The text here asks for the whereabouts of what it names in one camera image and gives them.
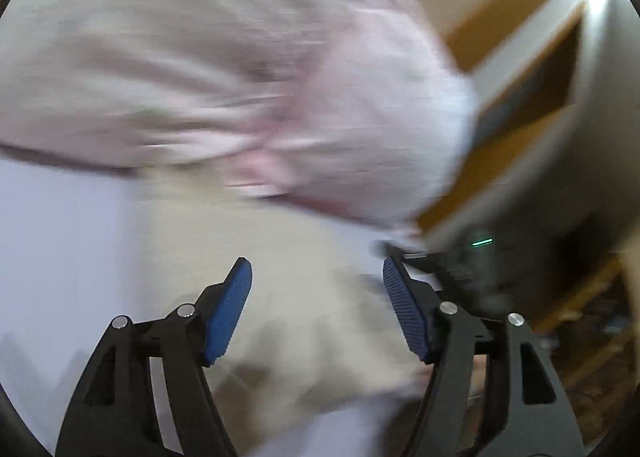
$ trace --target blue gripper pad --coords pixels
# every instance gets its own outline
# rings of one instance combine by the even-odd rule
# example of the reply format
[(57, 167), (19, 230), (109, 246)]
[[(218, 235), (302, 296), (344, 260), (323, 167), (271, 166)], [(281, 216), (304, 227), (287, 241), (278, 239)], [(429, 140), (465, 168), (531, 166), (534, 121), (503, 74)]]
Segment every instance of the blue gripper pad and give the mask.
[(221, 284), (225, 286), (223, 295), (207, 322), (204, 357), (209, 364), (215, 363), (229, 347), (229, 341), (251, 290), (252, 279), (251, 264), (248, 260), (239, 259), (225, 282)]
[(414, 295), (402, 280), (400, 270), (390, 257), (385, 260), (382, 278), (409, 349), (420, 360), (426, 360), (429, 354), (427, 322), (415, 303)]

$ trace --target green light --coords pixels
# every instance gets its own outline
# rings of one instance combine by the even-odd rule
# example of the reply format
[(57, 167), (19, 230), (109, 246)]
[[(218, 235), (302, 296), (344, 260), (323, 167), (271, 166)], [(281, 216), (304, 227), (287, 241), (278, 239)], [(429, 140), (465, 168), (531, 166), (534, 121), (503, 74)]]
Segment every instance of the green light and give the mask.
[(478, 242), (474, 242), (473, 244), (471, 244), (473, 247), (476, 246), (484, 246), (485, 244), (491, 244), (492, 242), (494, 242), (493, 239), (485, 239), (484, 241), (478, 241)]

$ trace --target green led light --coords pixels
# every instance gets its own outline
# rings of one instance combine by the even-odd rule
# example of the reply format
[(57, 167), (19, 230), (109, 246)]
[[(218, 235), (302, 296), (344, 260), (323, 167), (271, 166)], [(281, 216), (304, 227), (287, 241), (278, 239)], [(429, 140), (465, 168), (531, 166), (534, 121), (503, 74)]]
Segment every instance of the green led light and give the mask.
[(474, 242), (473, 244), (471, 244), (473, 247), (476, 246), (484, 246), (485, 244), (491, 244), (492, 242), (494, 242), (493, 239), (485, 239), (484, 241), (478, 241), (478, 242)]

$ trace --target wrinkled fabric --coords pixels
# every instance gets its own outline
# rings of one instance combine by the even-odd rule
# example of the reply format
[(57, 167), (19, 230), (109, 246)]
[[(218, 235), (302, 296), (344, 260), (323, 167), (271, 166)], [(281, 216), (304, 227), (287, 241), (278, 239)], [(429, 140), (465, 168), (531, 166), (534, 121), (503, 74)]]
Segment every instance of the wrinkled fabric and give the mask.
[(12, 0), (0, 143), (215, 161), (226, 184), (400, 224), (446, 192), (470, 83), (415, 0)]

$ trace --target crumpled cloth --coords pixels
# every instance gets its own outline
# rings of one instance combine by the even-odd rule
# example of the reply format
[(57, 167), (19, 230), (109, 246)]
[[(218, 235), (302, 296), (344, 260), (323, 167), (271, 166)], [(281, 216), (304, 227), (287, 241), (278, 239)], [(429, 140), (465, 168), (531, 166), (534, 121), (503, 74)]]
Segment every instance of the crumpled cloth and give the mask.
[(415, 0), (12, 0), (0, 144), (385, 227), (447, 191), (476, 100)]

